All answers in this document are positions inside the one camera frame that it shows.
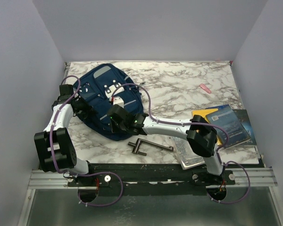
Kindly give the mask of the navy blue student backpack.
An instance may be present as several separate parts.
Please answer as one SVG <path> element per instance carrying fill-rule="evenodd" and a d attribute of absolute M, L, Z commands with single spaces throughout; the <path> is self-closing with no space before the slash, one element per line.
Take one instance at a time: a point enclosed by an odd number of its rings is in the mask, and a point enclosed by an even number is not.
<path fill-rule="evenodd" d="M 124 109 L 132 114 L 143 113 L 143 104 L 139 88 L 135 86 L 121 85 L 133 83 L 133 80 L 122 70 L 112 64 L 101 64 L 80 78 L 81 85 L 76 81 L 74 89 L 79 88 L 79 95 L 93 109 L 89 116 L 77 117 L 89 128 L 100 135 L 113 140 L 122 141 L 131 137 L 127 133 L 113 133 L 110 126 L 110 118 L 107 116 L 111 108 L 109 99 L 113 92 L 116 97 L 124 101 Z"/>

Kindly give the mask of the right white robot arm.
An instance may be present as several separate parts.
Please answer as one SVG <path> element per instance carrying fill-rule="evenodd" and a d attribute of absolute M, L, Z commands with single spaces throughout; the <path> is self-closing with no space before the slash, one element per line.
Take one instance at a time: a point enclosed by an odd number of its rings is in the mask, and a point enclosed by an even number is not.
<path fill-rule="evenodd" d="M 224 180 L 222 163 L 216 153 L 217 131 L 201 116 L 191 120 L 158 119 L 146 113 L 131 114 L 119 105 L 108 110 L 113 132 L 137 135 L 165 135 L 188 141 L 192 151 L 201 156 L 208 171 L 208 180 L 217 185 Z"/>

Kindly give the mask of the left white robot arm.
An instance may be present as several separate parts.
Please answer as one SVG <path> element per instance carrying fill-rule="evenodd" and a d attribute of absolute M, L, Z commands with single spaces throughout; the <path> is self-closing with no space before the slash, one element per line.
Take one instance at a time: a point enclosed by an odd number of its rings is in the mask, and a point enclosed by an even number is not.
<path fill-rule="evenodd" d="M 96 111 L 69 84 L 59 86 L 59 97 L 52 104 L 52 110 L 48 126 L 34 135 L 40 168 L 44 172 L 79 175 L 83 185 L 92 185 L 95 174 L 90 170 L 88 161 L 77 157 L 68 126 L 72 117 L 77 115 L 86 119 Z"/>

